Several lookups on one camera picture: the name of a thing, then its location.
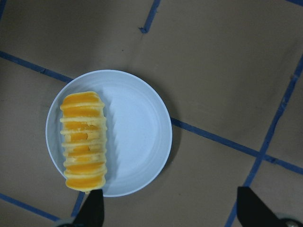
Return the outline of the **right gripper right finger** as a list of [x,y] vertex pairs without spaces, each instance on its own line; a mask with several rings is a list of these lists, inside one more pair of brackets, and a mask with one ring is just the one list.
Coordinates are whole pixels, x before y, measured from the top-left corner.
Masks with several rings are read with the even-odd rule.
[[293,218],[278,218],[249,187],[238,187],[236,213],[243,227],[301,227],[303,225]]

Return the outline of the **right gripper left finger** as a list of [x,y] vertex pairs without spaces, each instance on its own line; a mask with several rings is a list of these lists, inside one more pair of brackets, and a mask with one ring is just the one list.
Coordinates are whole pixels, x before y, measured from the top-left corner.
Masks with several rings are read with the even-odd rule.
[[105,220],[103,190],[92,190],[72,222],[72,227],[102,227]]

